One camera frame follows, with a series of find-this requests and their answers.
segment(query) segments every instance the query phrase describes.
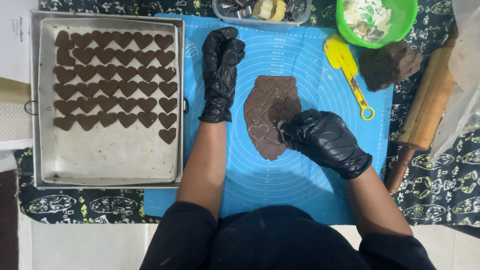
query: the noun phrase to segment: table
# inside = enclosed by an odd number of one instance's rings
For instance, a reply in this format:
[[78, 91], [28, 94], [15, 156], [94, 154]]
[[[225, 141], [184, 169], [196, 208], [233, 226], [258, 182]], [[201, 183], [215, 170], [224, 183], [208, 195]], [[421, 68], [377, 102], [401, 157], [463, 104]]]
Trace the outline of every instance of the table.
[[[335, 28], [335, 0], [313, 0], [312, 14], [304, 26]], [[156, 13], [179, 13], [215, 17], [208, 0], [42, 0], [45, 11], [95, 12], [153, 16]], [[394, 88], [390, 136], [385, 160], [388, 174], [396, 159], [398, 146], [394, 143], [408, 108], [420, 84], [429, 55], [447, 38], [453, 20], [449, 0], [419, 0], [417, 20], [405, 40], [422, 53], [422, 69]], [[431, 164], [428, 152], [417, 152], [415, 166], [408, 173], [395, 202], [412, 225], [417, 224], [478, 224], [480, 223], [480, 184], [476, 164], [464, 159], [480, 156], [480, 131], [460, 137], [448, 149], [440, 162]], [[78, 189], [37, 190], [33, 184], [31, 148], [15, 152], [19, 168], [19, 200], [21, 211], [43, 223], [158, 223], [159, 217], [143, 211], [143, 190]], [[132, 209], [126, 202], [134, 202]], [[101, 211], [93, 210], [101, 205]]]

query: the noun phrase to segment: rolling pin handle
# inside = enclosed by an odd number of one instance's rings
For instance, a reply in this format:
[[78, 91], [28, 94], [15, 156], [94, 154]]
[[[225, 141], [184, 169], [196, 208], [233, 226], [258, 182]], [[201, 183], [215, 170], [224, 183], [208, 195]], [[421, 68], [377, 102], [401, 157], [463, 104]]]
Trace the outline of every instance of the rolling pin handle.
[[413, 154], [415, 154], [415, 149], [403, 146], [398, 154], [397, 162], [393, 166], [392, 171], [388, 175], [388, 179], [385, 182], [385, 186], [388, 192], [395, 194], [402, 184], [403, 177], [407, 172], [408, 164], [413, 158]]

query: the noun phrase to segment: gloved hand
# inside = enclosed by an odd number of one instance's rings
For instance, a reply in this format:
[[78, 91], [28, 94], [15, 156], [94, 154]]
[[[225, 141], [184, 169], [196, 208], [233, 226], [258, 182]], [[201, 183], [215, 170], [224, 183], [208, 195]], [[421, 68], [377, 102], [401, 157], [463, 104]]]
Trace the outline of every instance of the gloved hand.
[[372, 164], [372, 156], [360, 149], [345, 122], [333, 112], [305, 110], [282, 129], [291, 136], [287, 148], [333, 169], [345, 180], [359, 177]]
[[237, 64], [245, 57], [245, 43], [236, 39], [235, 27], [224, 27], [208, 34], [202, 46], [205, 108], [200, 121], [231, 122], [230, 107], [237, 84]]

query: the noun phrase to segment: cookie cutter container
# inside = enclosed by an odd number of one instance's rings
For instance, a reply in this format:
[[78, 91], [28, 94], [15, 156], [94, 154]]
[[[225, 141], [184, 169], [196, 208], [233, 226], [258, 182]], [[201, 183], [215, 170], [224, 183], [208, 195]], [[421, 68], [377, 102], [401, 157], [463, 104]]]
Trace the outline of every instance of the cookie cutter container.
[[240, 25], [245, 27], [252, 28], [262, 28], [262, 29], [290, 29], [294, 26], [298, 26], [306, 22], [310, 18], [310, 12], [312, 11], [312, 0], [306, 0], [307, 6], [305, 13], [298, 19], [296, 22], [275, 22], [275, 21], [266, 21], [259, 19], [248, 19], [248, 18], [235, 18], [228, 17], [225, 15], [225, 12], [221, 5], [217, 3], [217, 0], [212, 1], [213, 11], [222, 21], [227, 24]]
[[[32, 114], [33, 114], [33, 141], [34, 141], [34, 186], [41, 189], [71, 189], [71, 188], [177, 188], [183, 172], [183, 57], [184, 57], [184, 29], [185, 22], [175, 18], [140, 17], [126, 15], [105, 15], [91, 13], [69, 13], [69, 12], [30, 12], [30, 62], [31, 62], [31, 91], [32, 91]], [[56, 127], [53, 126], [55, 109], [51, 105], [55, 99], [53, 84], [55, 77], [52, 70], [56, 64], [51, 52], [55, 37], [52, 30], [42, 29], [45, 22], [60, 22], [64, 25], [78, 27], [84, 24], [91, 28], [111, 28], [127, 31], [163, 30], [170, 29], [175, 36], [175, 53], [177, 61], [178, 81], [178, 104], [177, 104], [177, 139], [175, 149], [175, 164], [172, 178], [150, 178], [150, 177], [95, 177], [95, 176], [73, 176], [62, 177], [65, 172], [57, 171], [56, 167]]]

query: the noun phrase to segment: plastic bag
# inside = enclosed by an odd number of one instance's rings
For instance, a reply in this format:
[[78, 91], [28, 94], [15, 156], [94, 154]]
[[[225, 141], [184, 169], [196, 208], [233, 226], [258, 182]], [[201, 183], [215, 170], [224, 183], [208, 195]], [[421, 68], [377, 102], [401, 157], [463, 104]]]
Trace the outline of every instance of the plastic bag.
[[453, 0], [452, 6], [459, 35], [448, 67], [457, 85], [433, 139], [430, 152], [432, 162], [462, 135], [465, 124], [480, 108], [480, 1]]

